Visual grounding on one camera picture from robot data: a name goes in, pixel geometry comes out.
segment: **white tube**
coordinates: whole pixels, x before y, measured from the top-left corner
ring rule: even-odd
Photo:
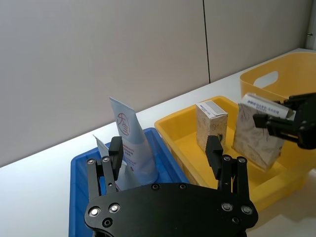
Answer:
[[[124,159],[142,185],[158,178],[156,162],[151,147],[140,126],[135,111],[127,105],[110,98],[118,133],[123,140]]]
[[[94,135],[95,139],[97,140],[97,146],[100,152],[101,157],[105,157],[109,155],[109,148],[104,145],[99,138]],[[129,169],[126,168],[127,163],[122,160],[122,165],[119,169],[118,173],[118,180],[115,181],[116,187],[122,191],[126,189],[132,189],[140,186],[135,174]]]

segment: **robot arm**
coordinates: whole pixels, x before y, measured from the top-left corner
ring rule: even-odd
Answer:
[[[255,126],[267,128],[271,136],[295,142],[302,149],[315,149],[316,93],[290,96],[280,104],[296,111],[294,121],[254,115]]]
[[[217,136],[209,136],[206,147],[217,189],[155,183],[117,192],[114,181],[123,153],[121,137],[114,137],[109,157],[87,162],[86,225],[95,237],[246,237],[245,230],[258,221],[249,199],[247,160],[222,155]],[[100,192],[102,176],[105,195]]]

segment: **white cardboard box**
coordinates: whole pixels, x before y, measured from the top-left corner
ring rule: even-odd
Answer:
[[[222,147],[225,146],[227,113],[213,101],[196,104],[197,115],[197,144],[205,152],[207,137],[218,136]]]

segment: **yellow plastic basket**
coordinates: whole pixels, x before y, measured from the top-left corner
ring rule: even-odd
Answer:
[[[240,154],[232,149],[232,144],[238,105],[221,96],[211,100],[228,113],[224,153],[236,158]],[[217,181],[205,153],[196,142],[194,105],[158,120],[155,127],[192,184],[217,188]],[[306,181],[308,172],[315,166],[315,152],[301,150],[296,144],[285,142],[281,157],[269,171],[264,172],[251,162],[248,163],[251,200],[258,210],[264,209],[300,189]]]
[[[263,88],[254,85],[274,73],[277,80]],[[316,52],[297,52],[264,63],[240,76],[241,95],[255,93],[270,100],[283,101],[290,95],[316,92]]]

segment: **white table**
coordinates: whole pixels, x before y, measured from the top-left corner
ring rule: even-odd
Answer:
[[[217,95],[238,102],[243,72],[139,112],[140,124],[153,127],[158,119]],[[96,147],[93,134],[108,142],[118,132],[111,123],[0,168],[0,236],[68,236],[70,162]],[[302,190],[260,213],[248,236],[316,236],[315,200],[316,174],[311,171]]]

